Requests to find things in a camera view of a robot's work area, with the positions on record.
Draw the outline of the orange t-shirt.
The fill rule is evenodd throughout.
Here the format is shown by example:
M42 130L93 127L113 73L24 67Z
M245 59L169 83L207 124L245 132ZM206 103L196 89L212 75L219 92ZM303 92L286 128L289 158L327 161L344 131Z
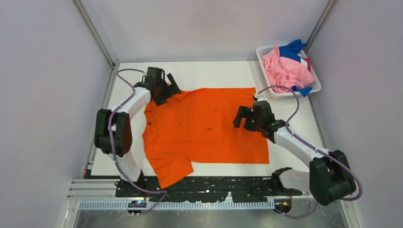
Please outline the orange t-shirt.
M193 162L269 163L266 138L233 125L239 107L252 106L254 94L253 87L201 88L146 106L144 151L161 188L191 174Z

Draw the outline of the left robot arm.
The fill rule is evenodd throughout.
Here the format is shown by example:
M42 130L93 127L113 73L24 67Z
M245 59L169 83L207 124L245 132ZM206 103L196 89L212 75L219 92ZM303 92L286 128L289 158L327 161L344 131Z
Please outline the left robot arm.
M146 189L143 171L130 151L133 143L131 119L150 102L163 105L181 90L172 74L167 74L162 68L149 67L141 71L141 80L135 84L124 79L120 73L121 70L116 71L116 77L126 83L131 92L120 104L97 111L94 145L112 159L121 182L127 185L133 196L139 197L144 193L166 196L165 190Z

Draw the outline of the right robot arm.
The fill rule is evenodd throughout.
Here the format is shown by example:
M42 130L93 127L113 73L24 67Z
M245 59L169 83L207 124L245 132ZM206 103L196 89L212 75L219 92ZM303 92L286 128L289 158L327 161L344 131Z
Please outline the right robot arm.
M239 128L242 120L245 120L244 129L259 132L308 167L308 171L291 167L274 171L271 175L274 193L283 195L289 189L299 190L311 194L320 205L326 206L337 200L348 200L348 195L359 189L342 151L329 151L311 144L287 121L277 120L268 101L258 100L251 107L240 106L233 120L234 127Z

